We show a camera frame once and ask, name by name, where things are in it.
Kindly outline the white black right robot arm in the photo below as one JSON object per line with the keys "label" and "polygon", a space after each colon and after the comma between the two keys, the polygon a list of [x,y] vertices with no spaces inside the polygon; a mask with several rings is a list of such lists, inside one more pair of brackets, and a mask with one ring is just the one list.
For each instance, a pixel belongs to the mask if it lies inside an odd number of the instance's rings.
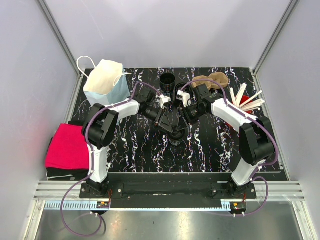
{"label": "white black right robot arm", "polygon": [[229,124],[239,134],[239,153],[241,159],[231,174],[227,185],[228,195],[239,198],[245,192],[245,185],[252,181],[258,168],[271,156],[278,156],[271,122],[267,117],[257,118],[236,108],[219,93],[211,93],[205,84],[198,85],[192,91],[196,102],[191,103],[189,93],[181,88],[176,99],[183,103],[178,109],[182,125],[190,126],[199,118],[211,114]]}

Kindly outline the light blue paper bag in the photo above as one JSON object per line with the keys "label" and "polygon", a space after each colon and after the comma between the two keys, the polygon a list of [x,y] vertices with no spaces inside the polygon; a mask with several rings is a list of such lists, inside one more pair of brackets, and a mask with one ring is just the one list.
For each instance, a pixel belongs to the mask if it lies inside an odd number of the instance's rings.
{"label": "light blue paper bag", "polygon": [[[86,74],[79,65],[82,58],[87,58],[93,65],[90,74]],[[91,106],[101,104],[113,105],[126,100],[130,96],[127,73],[123,64],[102,59],[95,64],[89,56],[80,56],[76,61],[78,70],[87,77],[83,92]]]}

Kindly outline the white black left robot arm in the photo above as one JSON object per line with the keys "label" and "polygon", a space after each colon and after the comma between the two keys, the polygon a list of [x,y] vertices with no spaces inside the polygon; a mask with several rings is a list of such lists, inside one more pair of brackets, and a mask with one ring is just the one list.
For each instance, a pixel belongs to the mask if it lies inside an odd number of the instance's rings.
{"label": "white black left robot arm", "polygon": [[174,127],[170,123],[166,104],[171,102],[169,96],[160,95],[160,107],[151,105],[156,93],[143,89],[133,97],[122,102],[102,105],[96,103],[82,127],[82,135],[87,143],[89,151],[89,172],[86,180],[93,183],[90,192],[97,198],[103,198],[108,193],[108,186],[104,181],[108,176],[107,146],[115,137],[116,127],[119,121],[127,117],[142,115],[151,120],[155,127],[164,133],[172,134]]}

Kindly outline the black cup lid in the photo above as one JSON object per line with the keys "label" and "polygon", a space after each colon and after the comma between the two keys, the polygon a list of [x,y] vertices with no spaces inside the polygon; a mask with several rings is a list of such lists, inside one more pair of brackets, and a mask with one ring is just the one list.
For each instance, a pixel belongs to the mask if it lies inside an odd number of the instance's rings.
{"label": "black cup lid", "polygon": [[185,137],[186,131],[183,129],[182,131],[174,131],[172,133],[168,133],[168,138],[169,137]]}

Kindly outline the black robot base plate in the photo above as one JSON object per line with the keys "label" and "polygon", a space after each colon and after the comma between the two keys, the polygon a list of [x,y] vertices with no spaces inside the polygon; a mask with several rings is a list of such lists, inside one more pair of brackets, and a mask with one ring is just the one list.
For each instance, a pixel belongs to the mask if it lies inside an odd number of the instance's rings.
{"label": "black robot base plate", "polygon": [[209,210],[223,208],[222,200],[255,200],[253,183],[237,187],[229,173],[116,173],[103,183],[82,183],[81,199],[111,198],[111,209]]}

